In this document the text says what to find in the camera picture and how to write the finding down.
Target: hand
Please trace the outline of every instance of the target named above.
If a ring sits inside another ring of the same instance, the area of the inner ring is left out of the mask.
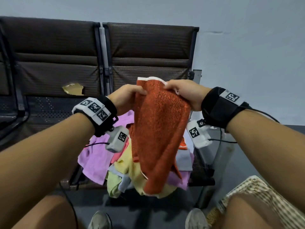
[[[136,92],[147,95],[147,91],[145,91],[142,86],[126,84],[108,96],[115,105],[118,116],[133,109]]]
[[[201,111],[201,103],[211,88],[206,88],[191,80],[170,80],[164,89],[175,89],[179,95],[191,104],[192,111]]]

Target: thigh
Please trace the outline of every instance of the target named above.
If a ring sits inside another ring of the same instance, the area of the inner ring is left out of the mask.
[[[237,194],[231,197],[225,216],[215,228],[282,229],[282,226],[265,203],[251,195]]]
[[[13,229],[76,229],[74,213],[61,196],[46,196]]]

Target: wall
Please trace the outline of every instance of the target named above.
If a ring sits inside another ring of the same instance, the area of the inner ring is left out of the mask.
[[[305,125],[305,0],[0,0],[9,16],[199,26],[201,84]]]

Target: gray cloth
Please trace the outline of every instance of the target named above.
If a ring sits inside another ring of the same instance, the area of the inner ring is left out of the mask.
[[[130,177],[128,176],[128,174],[122,174],[121,172],[117,171],[114,167],[114,164],[109,166],[108,170],[122,178],[122,181],[121,181],[121,183],[119,184],[119,187],[118,187],[119,191],[124,193],[125,190],[134,188],[134,185],[132,184],[132,181],[131,181]]]
[[[192,171],[192,160],[189,150],[179,149],[176,154],[176,162],[179,171]]]

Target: purple cloth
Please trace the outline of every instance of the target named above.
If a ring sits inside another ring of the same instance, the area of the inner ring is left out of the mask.
[[[130,110],[124,115],[118,117],[119,120],[113,125],[124,126],[135,122],[135,113]],[[89,144],[107,142],[109,135],[101,137],[93,136]],[[105,177],[113,157],[113,153],[105,149],[104,144],[88,146],[82,150],[78,156],[78,163],[84,168],[83,174],[97,184],[103,185]]]
[[[190,153],[192,164],[194,162],[194,155]],[[182,180],[173,172],[170,172],[167,178],[167,184],[177,186],[181,189],[184,189],[185,191],[188,188],[188,182],[190,179],[191,171],[180,171]]]

